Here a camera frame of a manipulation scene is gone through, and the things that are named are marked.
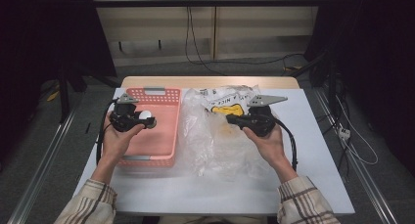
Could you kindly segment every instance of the gray carpet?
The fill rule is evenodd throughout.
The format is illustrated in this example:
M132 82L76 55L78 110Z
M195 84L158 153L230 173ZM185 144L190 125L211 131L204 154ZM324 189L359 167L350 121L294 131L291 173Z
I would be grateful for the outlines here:
M275 59L243 59L238 62L267 62ZM286 66L303 65L300 57L286 60ZM226 75L273 75L283 73L282 62L262 65L218 63L207 64L209 68ZM147 65L139 67L118 67L118 81L128 75L218 75L204 66L189 63ZM53 162L49 175L44 182L38 198L34 203L26 223L51 223L71 198L77 179L89 157L98 134L99 122L105 104L112 98L114 89L101 82L85 77L88 88L85 93L70 91L70 102L81 99L75 113L68 135ZM307 74L299 78L300 87L304 89L307 99L316 117L324 115L314 90L310 87ZM24 189L27 187L36 167L42 160L51 142L60 120L59 98L46 102L46 97L39 101L36 115L24 132L12 159L8 161L0 174L0 223L10 218ZM347 97L350 118L354 127L374 147L379 162L367 165L368 170L384 194L399 223L413 223L415 220L415 179L390 153L383 137L372 131L368 120L360 111L352 96ZM322 131L329 128L327 119L319 122ZM335 163L340 160L342 148L333 130L325 134L325 139ZM359 154L367 160L373 160L373 154L352 131L352 142ZM377 210L366 194L355 171L350 166L347 175L346 162L340 173L345 177L345 186L356 210L353 215L341 216L342 223L382 223ZM118 215L115 223L140 223L141 217Z

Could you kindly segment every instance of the pink basket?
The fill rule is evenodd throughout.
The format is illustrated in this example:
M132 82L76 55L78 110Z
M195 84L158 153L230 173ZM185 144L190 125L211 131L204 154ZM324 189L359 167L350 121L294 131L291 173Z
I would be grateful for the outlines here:
M134 136L120 165L171 167L174 164L181 89L129 88L126 93L138 99L136 111L150 111L157 125Z

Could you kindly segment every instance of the person's left hand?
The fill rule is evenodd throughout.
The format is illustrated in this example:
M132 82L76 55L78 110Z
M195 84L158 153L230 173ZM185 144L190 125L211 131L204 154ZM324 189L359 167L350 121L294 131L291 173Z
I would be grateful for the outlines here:
M111 113L107 114L103 126L104 129L111 124L110 114ZM127 151L131 138L137 135L142 129L144 129L143 124L135 125L127 132L118 132L112 125L108 126L104 133L103 154L101 159L108 159L115 163L119 162Z

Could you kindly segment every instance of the clear plastic bag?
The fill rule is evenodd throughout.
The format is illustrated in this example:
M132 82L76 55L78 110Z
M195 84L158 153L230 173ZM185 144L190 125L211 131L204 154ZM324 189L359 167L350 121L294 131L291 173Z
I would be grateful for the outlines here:
M259 94L257 87L225 86L190 89L184 96L179 118L178 140L183 159L199 176L210 168L226 180L238 172L261 177L269 165L256 145L226 114L248 113L247 103Z

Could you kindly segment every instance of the person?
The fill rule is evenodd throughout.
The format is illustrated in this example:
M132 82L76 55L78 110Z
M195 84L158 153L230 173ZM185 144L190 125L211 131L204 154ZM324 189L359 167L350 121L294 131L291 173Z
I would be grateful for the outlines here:
M110 120L107 115L105 125L109 124ZM123 133L116 131L112 126L106 129L103 154L97 167L79 193L69 201L55 223L113 223L116 200L116 192L110 187L113 172L126 152L131 138L143 128L144 125L139 124ZM328 202L310 179L298 176L292 169L284 153L280 126L276 125L265 137L257 137L247 127L243 128L243 131L256 144L260 155L275 170L280 179L281 186L278 191L281 200L277 212L278 223L340 223ZM215 220L214 223L230 222Z

